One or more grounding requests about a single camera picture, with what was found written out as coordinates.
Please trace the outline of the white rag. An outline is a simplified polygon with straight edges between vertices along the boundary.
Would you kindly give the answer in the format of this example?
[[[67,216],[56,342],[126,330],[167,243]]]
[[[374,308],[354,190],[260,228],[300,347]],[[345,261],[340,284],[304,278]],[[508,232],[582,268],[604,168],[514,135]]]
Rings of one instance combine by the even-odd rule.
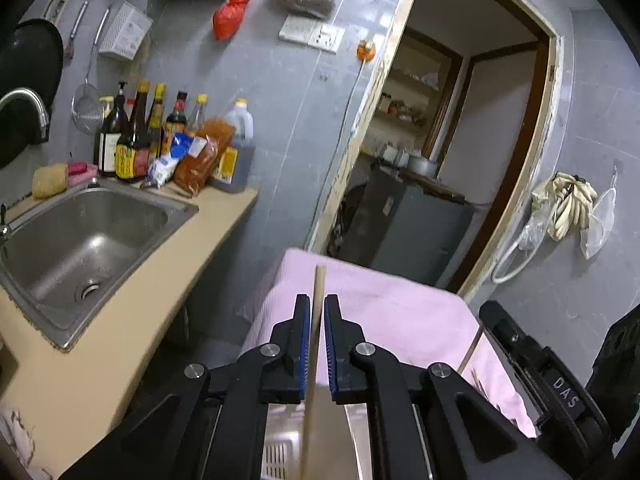
[[[51,480],[51,475],[43,468],[32,466],[35,441],[24,428],[20,413],[13,408],[1,410],[1,434],[21,466],[32,479]]]

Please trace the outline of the orange wall hook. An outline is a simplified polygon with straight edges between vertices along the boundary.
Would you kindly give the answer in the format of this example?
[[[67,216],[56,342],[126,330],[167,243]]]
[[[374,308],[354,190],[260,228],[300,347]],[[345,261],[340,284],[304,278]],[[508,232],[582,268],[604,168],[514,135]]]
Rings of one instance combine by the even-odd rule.
[[[357,47],[357,58],[360,62],[369,63],[376,55],[375,43],[370,40],[361,40]]]

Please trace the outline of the wooden chopstick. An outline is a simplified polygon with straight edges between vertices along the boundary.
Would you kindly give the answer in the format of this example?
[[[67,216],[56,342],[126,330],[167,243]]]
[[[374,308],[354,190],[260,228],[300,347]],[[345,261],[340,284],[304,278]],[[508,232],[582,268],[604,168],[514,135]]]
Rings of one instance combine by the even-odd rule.
[[[480,340],[483,337],[483,333],[484,333],[484,326],[483,323],[478,324],[477,327],[477,331],[475,332],[471,343],[469,345],[468,350],[465,351],[465,355],[460,363],[460,365],[457,368],[457,373],[459,375],[462,375],[464,373],[464,370],[466,369],[466,367],[468,366],[469,362],[472,359],[472,356],[478,346],[478,344],[480,343]]]
[[[306,381],[305,417],[302,440],[300,440],[300,478],[309,479],[309,456],[314,416],[314,394],[316,393],[317,365],[320,346],[324,289],[326,288],[326,266],[318,264],[314,269],[314,298],[311,305],[311,324],[309,333],[309,360]]]

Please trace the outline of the white mesh bag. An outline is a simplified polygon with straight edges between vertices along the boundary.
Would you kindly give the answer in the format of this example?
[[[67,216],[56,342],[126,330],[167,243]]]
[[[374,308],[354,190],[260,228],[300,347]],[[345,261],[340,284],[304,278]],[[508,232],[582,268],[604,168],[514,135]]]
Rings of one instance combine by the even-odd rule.
[[[588,217],[588,226],[580,231],[580,250],[586,260],[592,259],[603,248],[615,224],[617,175],[614,171],[610,187],[597,199]]]

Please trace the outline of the pink floral table cloth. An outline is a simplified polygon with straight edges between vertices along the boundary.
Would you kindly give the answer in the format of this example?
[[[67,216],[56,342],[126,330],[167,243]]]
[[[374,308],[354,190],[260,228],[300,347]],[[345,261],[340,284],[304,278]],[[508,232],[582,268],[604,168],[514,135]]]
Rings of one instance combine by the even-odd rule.
[[[462,364],[478,322],[459,296],[297,248],[277,260],[242,307],[250,322],[242,352],[270,339],[273,325],[293,315],[297,296],[312,295],[317,266],[326,267],[326,292],[338,297],[343,318],[359,324],[367,341],[421,368]]]

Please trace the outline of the blue white packet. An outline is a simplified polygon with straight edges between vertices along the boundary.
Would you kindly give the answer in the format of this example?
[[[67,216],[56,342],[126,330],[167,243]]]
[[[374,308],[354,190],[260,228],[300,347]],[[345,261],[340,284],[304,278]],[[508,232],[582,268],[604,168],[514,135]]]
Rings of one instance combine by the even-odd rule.
[[[176,132],[172,138],[169,151],[153,160],[149,166],[142,188],[161,188],[174,174],[178,163],[186,156],[197,158],[206,140],[202,136],[189,136],[183,132]]]

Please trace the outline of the large oil jug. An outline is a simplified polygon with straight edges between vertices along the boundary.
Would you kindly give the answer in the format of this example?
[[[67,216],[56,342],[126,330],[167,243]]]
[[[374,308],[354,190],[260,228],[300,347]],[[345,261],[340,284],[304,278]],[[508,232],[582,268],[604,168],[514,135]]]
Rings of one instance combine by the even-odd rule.
[[[235,128],[235,132],[210,176],[209,184],[218,190],[236,194],[247,186],[256,148],[254,118],[248,110],[247,99],[237,98],[224,119]]]

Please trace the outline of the red plastic bag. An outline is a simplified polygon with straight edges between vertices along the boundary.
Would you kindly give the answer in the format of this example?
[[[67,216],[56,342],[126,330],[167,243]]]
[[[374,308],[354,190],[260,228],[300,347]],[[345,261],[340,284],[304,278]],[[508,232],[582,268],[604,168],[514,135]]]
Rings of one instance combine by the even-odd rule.
[[[213,34],[216,40],[231,39],[239,30],[250,0],[227,0],[218,8],[212,19]]]

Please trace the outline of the white plastic utensil caddy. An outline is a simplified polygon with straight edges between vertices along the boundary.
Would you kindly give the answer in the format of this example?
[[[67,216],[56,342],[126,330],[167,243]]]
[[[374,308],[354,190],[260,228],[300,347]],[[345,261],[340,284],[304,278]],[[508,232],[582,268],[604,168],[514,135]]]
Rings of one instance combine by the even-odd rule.
[[[370,479],[368,413],[363,404],[338,406],[326,396],[312,411],[306,434],[305,407],[272,404],[268,410],[263,479]]]

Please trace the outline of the grey metal cabinet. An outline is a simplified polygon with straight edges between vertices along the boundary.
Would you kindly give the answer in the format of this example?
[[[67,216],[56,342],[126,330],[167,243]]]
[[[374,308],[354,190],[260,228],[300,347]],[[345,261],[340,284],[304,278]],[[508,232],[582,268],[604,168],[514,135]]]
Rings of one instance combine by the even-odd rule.
[[[462,198],[438,195],[379,166],[342,200],[328,254],[371,270],[435,285],[473,218]]]

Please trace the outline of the yellow sponge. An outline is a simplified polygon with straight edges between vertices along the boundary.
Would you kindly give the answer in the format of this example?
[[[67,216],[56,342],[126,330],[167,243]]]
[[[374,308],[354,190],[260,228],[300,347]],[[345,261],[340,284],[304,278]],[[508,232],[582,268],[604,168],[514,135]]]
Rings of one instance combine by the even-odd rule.
[[[66,164],[43,166],[32,177],[32,197],[46,200],[63,193],[68,187],[68,167]]]

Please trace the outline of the dark soy sauce bottle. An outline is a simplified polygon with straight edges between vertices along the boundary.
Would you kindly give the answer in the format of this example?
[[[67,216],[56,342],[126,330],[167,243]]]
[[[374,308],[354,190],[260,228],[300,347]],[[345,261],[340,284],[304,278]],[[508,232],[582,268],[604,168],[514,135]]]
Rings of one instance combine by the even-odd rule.
[[[145,111],[150,85],[151,81],[147,79],[139,81],[130,126],[122,132],[116,145],[116,177],[123,181],[142,179],[148,171],[151,138],[145,122]]]

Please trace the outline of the white wall box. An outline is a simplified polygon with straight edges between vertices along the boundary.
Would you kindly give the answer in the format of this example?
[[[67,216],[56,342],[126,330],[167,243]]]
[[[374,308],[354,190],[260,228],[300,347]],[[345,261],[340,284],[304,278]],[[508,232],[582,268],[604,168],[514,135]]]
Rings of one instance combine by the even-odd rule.
[[[99,54],[132,61],[152,24],[152,18],[125,1],[102,39]]]

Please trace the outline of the chrome faucet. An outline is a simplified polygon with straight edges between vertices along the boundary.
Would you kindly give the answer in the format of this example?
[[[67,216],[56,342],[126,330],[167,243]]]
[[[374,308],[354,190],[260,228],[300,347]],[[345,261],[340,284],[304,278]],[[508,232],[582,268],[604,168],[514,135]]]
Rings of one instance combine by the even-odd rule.
[[[42,97],[35,90],[18,87],[10,90],[1,98],[1,109],[9,107],[15,116],[25,122],[33,122],[35,127],[27,135],[29,144],[43,144],[49,141],[50,114]]]

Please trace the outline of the stainless steel sink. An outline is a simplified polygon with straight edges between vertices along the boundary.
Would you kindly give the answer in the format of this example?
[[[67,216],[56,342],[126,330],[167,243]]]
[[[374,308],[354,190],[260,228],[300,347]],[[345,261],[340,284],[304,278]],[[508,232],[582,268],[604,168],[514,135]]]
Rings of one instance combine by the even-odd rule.
[[[124,281],[198,206],[93,178],[1,229],[1,285],[54,348],[67,352]]]

